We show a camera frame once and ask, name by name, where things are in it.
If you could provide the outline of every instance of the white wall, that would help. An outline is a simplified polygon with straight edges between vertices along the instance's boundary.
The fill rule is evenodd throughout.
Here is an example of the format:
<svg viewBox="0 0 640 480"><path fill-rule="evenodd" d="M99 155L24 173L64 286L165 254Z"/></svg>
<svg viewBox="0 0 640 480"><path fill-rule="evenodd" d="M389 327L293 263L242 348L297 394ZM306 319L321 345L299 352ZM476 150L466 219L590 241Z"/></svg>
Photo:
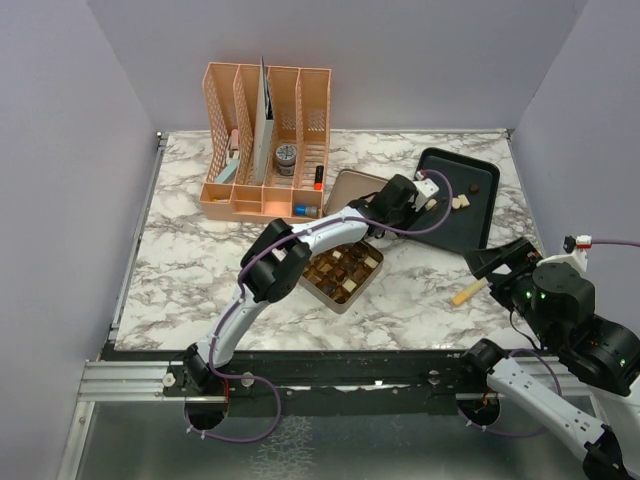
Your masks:
<svg viewBox="0 0 640 480"><path fill-rule="evenodd" d="M514 137L549 253L567 234L640 240L640 3L590 0ZM640 251L593 247L597 311L640 335Z"/></svg>
<svg viewBox="0 0 640 480"><path fill-rule="evenodd" d="M515 127L586 0L88 0L159 127L210 61L333 69L334 128Z"/></svg>
<svg viewBox="0 0 640 480"><path fill-rule="evenodd" d="M82 0L0 14L0 477L55 478L153 163L155 129Z"/></svg>

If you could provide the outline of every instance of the paper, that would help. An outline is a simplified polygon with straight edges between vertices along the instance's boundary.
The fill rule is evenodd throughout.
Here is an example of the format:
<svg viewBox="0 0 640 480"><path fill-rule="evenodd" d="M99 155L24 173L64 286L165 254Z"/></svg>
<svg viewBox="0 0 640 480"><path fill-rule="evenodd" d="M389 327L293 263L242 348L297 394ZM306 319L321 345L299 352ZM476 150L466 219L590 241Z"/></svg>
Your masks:
<svg viewBox="0 0 640 480"><path fill-rule="evenodd" d="M264 58L260 58L260 82L258 82L258 104L256 107L256 129L253 136L253 180L256 185L262 185L269 163L271 134L273 133L273 107Z"/></svg>

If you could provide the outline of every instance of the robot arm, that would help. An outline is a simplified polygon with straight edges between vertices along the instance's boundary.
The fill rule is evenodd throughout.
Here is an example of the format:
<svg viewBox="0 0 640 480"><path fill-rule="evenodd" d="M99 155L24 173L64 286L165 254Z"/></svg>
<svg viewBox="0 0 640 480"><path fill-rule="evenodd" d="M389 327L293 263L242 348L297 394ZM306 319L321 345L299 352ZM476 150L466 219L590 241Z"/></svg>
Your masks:
<svg viewBox="0 0 640 480"><path fill-rule="evenodd" d="M380 225L410 226L437 192L431 179L411 181L396 175L370 201L354 200L331 216L295 226L282 219L271 222L242 259L245 275L242 278L241 274L233 298L207 336L185 352L192 378L204 382L207 363L214 368L229 363L256 317L293 290L311 257L366 236L378 236L383 233ZM279 244L277 251L274 244Z"/></svg>
<svg viewBox="0 0 640 480"><path fill-rule="evenodd" d="M294 227L287 228L285 230L286 232L300 234L298 240L300 241L300 244L304 245L304 248L300 249L302 253L296 257L296 265L286 266L287 269L289 269L289 267L292 267L293 275L279 277L282 280L278 281L276 279L275 281L277 283L274 283L271 288L274 291L282 289L286 292L285 294L288 294L293 289L293 286L298 281L298 278L300 278L302 269L304 269L304 266L307 264L309 258L317 255L318 253L322 253L324 251L335 248L339 245L344 245L345 243L355 243L362 240L367 234L367 230L369 228L366 223L359 222L357 220L345 220L339 221L337 223L330 222L334 219L341 220L343 218L358 217L364 218L360 214L360 212L358 212L358 210L351 207L346 207L340 212L329 217L324 217L321 220L316 220L313 222L299 224L295 225ZM329 223L327 227L321 227L321 225L324 225L326 223ZM260 242L260 238L256 242L260 243L260 247L258 248L262 248L262 242ZM236 349L236 345L238 345L238 342L249 329L253 321L258 317L258 315L265 308L267 308L270 303L274 303L283 297L284 295L282 295L282 297L280 298L277 298L276 296L269 294L267 294L266 296L262 295L260 297L252 296L250 294L243 296L240 287L236 287L233 298L226 306L226 308L222 311L222 314L216 321L216 324L213 326L209 334L197 343L198 351L208 352L212 343L212 339L215 336L217 338L214 345L214 351L212 352L213 366L217 368L222 365L226 365L231 360L233 352Z"/></svg>
<svg viewBox="0 0 640 480"><path fill-rule="evenodd" d="M469 252L476 278L486 277L491 296L529 324L542 347L587 384L610 426L579 412L481 340L463 356L487 385L514 398L558 436L589 478L640 478L640 340L626 327L594 313L595 287L583 279L590 241L565 239L566 254L542 259L526 240ZM507 265L508 274L494 273Z"/></svg>

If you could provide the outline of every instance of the food item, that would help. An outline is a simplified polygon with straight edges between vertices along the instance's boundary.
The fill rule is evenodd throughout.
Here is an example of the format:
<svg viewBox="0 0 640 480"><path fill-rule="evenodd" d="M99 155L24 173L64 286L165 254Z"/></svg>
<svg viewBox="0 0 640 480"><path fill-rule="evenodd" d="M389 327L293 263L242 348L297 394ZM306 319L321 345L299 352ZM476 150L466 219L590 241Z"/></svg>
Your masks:
<svg viewBox="0 0 640 480"><path fill-rule="evenodd" d="M333 292L338 287L338 284L335 282L332 282L331 279L325 275L320 281L320 283L318 283L317 287L327 297L330 297L331 295L333 295Z"/></svg>
<svg viewBox="0 0 640 480"><path fill-rule="evenodd" d="M320 265L318 270L320 270L322 273L327 273L329 270L331 270L331 264L329 262L325 262Z"/></svg>
<svg viewBox="0 0 640 480"><path fill-rule="evenodd" d="M307 280L309 280L311 283L315 285L320 280L322 280L322 273L320 273L320 271L317 268L310 267L309 269L307 269L306 272L304 272L304 278L306 278Z"/></svg>
<svg viewBox="0 0 640 480"><path fill-rule="evenodd" d="M349 273L353 272L357 265L358 261L348 253L340 259L340 266Z"/></svg>
<svg viewBox="0 0 640 480"><path fill-rule="evenodd" d="M331 269L331 271L327 275L333 278L336 282L342 283L342 281L347 276L347 272L343 268L341 268L340 265L336 265Z"/></svg>
<svg viewBox="0 0 640 480"><path fill-rule="evenodd" d="M466 195L458 195L458 199L460 200L460 206L462 208L467 208L471 203Z"/></svg>
<svg viewBox="0 0 640 480"><path fill-rule="evenodd" d="M365 247L361 243L356 243L353 247L349 249L349 253L358 259L364 258L367 252L368 252L367 247Z"/></svg>
<svg viewBox="0 0 640 480"><path fill-rule="evenodd" d="M351 274L351 279L356 281L357 283L362 283L370 274L371 270L369 270L364 265L358 265L356 271Z"/></svg>
<svg viewBox="0 0 640 480"><path fill-rule="evenodd" d="M380 262L378 262L375 258L373 257L367 257L364 261L364 264L369 267L371 270L373 270L374 268L376 268L378 266Z"/></svg>
<svg viewBox="0 0 640 480"><path fill-rule="evenodd" d="M336 291L331 295L331 300L336 302L339 305L343 305L347 303L347 300L351 297L351 294L347 292L344 287L336 288Z"/></svg>
<svg viewBox="0 0 640 480"><path fill-rule="evenodd" d="M353 280L351 280L350 278L348 278L347 281L342 284L342 286L347 292L351 293L356 289L358 284Z"/></svg>

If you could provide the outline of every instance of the white marble surface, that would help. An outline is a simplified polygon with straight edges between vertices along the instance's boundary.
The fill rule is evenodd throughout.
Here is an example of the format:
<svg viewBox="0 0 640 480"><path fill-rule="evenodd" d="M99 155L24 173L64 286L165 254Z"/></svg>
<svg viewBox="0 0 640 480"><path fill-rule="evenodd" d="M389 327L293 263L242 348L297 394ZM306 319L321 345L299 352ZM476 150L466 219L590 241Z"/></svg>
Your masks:
<svg viewBox="0 0 640 480"><path fill-rule="evenodd" d="M522 235L535 241L503 133L335 132L327 186L343 168L386 178L411 176L427 147L500 168L490 246ZM198 198L210 158L208 132L170 136L118 331L118 350L184 349L204 336L231 296L240 258L264 228L204 217ZM349 311L334 314L298 286L255 321L238 348L451 349L469 347L481 337L507 348L528 346L487 289L462 307L451 305L451 297L473 281L459 255L411 240L372 243L384 253L383 270Z"/></svg>

